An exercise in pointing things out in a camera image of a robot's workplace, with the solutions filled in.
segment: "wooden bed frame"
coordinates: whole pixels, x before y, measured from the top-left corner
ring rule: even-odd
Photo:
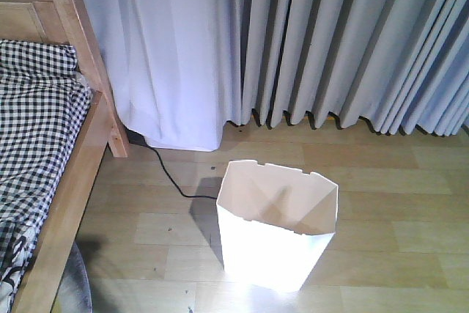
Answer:
[[[83,0],[0,0],[0,38],[74,45],[96,91],[13,306],[49,313],[106,145],[126,157],[128,140]]]

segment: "wooden floor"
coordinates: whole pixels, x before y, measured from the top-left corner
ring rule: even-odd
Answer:
[[[213,196],[233,159],[319,172],[339,184],[337,233],[295,294],[233,282],[215,201],[183,199],[143,147],[107,152],[78,235],[96,312],[469,312],[466,132],[226,125],[216,152],[162,154],[184,191]]]

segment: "black and white checkered fabric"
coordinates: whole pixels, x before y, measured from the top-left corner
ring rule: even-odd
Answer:
[[[1,313],[11,309],[91,100],[89,88],[60,67],[76,65],[75,50],[59,55],[56,47],[0,43]],[[28,48],[27,56],[18,48]],[[20,60],[30,56],[33,64]]]
[[[0,65],[33,76],[73,76],[77,65],[72,45],[0,40]]]

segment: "black cable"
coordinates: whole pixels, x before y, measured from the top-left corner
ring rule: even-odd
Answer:
[[[147,146],[142,146],[142,147],[146,147],[148,148],[149,150],[152,150],[153,152],[156,153],[156,155],[158,156],[158,159],[160,160],[160,164],[161,164],[161,167],[163,168],[163,171],[165,172],[166,176],[171,180],[171,182],[173,183],[174,187],[177,188],[177,190],[179,191],[179,193],[181,194],[181,196],[185,197],[185,198],[208,198],[208,199],[217,199],[217,197],[213,197],[213,196],[205,196],[205,195],[187,195],[185,194],[184,192],[182,192],[181,190],[181,187],[179,187],[179,185],[176,183],[176,181],[174,181],[174,179],[172,178],[172,176],[169,174],[168,170],[166,169],[165,165],[164,165],[164,162],[163,162],[163,159],[160,155],[160,153],[156,150],[156,148],[153,148],[149,145]]]
[[[172,178],[172,176],[169,174],[168,170],[166,169],[165,165],[164,165],[164,162],[163,162],[163,159],[160,155],[160,153],[156,150],[156,148],[153,148],[151,146],[149,146],[147,144],[147,142],[145,141],[145,138],[140,134],[140,133],[137,133],[135,131],[132,131],[132,130],[129,130],[128,128],[125,129],[125,132],[127,134],[127,137],[129,139],[129,142],[131,144],[136,144],[138,146],[142,146],[142,147],[145,147],[145,148],[148,148],[149,150],[152,150],[153,152],[156,153],[156,155],[158,156],[158,159],[160,160],[160,164],[161,164],[161,167],[163,168],[163,171],[165,172],[166,176],[171,180],[172,184],[174,185],[174,187],[179,191],[179,193],[181,194],[181,196],[185,197],[185,198],[207,198],[207,199],[217,199],[217,197],[213,197],[213,196],[205,196],[205,195],[193,195],[193,196],[190,196],[190,195],[187,195],[185,194],[184,192],[182,192],[181,190],[181,187],[179,187],[179,185],[176,183],[176,181],[174,181],[174,179]]]

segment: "gray curtain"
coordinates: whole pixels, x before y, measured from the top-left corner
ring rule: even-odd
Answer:
[[[85,0],[117,111],[153,147],[217,149],[227,120],[469,122],[468,0]]]
[[[469,114],[468,0],[235,0],[241,123],[416,125],[456,133]]]

